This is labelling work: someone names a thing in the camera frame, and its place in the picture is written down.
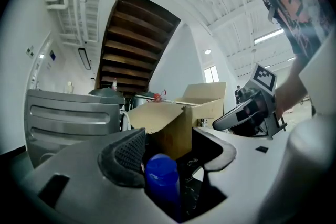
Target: box flap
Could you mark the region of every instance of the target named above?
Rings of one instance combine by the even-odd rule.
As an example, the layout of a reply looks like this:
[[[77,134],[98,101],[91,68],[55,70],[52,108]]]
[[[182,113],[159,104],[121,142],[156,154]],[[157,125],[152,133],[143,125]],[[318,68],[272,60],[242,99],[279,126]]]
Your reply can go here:
[[[213,102],[214,99],[213,98],[176,98],[175,101],[190,103],[190,104],[194,104],[195,106],[199,106],[205,103]]]
[[[146,103],[128,112],[131,125],[146,128],[146,133],[152,134],[165,128],[183,113],[183,105],[169,103]]]
[[[226,82],[193,84],[187,87],[183,98],[224,99],[225,89]]]

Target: window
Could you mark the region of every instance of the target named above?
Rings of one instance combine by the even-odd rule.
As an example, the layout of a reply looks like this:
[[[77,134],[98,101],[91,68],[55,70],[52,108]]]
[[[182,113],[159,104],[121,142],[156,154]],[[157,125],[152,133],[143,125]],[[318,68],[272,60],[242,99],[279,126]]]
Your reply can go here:
[[[219,82],[216,66],[204,70],[206,83]]]

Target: electrical outlet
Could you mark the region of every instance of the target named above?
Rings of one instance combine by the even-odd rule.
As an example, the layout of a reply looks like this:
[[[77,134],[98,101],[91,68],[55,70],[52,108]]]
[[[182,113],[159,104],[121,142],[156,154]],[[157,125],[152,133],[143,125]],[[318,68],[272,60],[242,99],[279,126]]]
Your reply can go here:
[[[33,59],[33,57],[34,57],[33,49],[34,49],[34,46],[31,46],[30,48],[27,48],[27,50],[26,50],[26,54],[27,54],[31,59]]]

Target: white wall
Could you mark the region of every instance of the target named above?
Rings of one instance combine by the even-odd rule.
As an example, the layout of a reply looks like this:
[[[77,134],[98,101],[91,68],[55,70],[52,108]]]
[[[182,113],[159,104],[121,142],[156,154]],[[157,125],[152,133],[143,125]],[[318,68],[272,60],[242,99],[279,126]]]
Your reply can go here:
[[[238,77],[237,85],[244,87],[249,79],[249,76],[244,76],[244,78]]]
[[[28,77],[49,33],[59,41],[44,0],[11,0],[0,22],[0,154],[25,145],[24,101]],[[26,54],[34,46],[34,56]],[[66,73],[76,72],[71,55]]]
[[[179,27],[171,38],[149,83],[154,93],[167,91],[166,98],[182,97],[189,84],[204,83],[203,68],[188,25]]]
[[[274,71],[274,73],[278,76],[277,79],[277,86],[282,85],[285,80],[287,79],[289,75],[290,67],[282,68],[277,71]]]
[[[217,68],[219,81],[226,82],[224,99],[224,112],[226,113],[236,106],[234,91],[237,88],[237,76],[214,37],[205,31],[205,29],[200,25],[193,25],[191,30],[198,48],[204,48],[204,44],[207,44],[207,47],[211,50],[213,65]]]
[[[84,76],[75,59],[75,49],[64,47],[60,42],[53,40],[44,53],[36,81],[39,89],[51,92],[64,92],[68,81],[72,82],[74,94],[87,95],[95,85]]]

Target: white ceiling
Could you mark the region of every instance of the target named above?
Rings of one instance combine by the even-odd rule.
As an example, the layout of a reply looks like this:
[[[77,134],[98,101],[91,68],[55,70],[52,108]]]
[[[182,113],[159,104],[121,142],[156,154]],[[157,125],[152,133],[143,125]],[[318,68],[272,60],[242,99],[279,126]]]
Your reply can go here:
[[[284,34],[254,45],[254,39],[263,36],[279,28],[278,25],[268,21],[268,11],[262,0],[178,0],[185,9],[209,28],[222,52],[228,57],[239,77],[247,76],[253,63],[264,66],[271,65],[270,70],[277,70],[290,65],[287,59],[293,56],[290,43]],[[97,14],[99,0],[88,0],[86,17],[89,39],[97,39]],[[68,10],[59,12],[63,32],[76,33],[74,26],[72,1]],[[64,42],[77,43],[64,39]],[[91,60],[92,69],[97,70],[100,60],[100,46],[92,42],[87,44],[88,57]],[[207,44],[199,47],[200,51],[208,49]],[[202,53],[204,68],[213,65],[211,55]]]

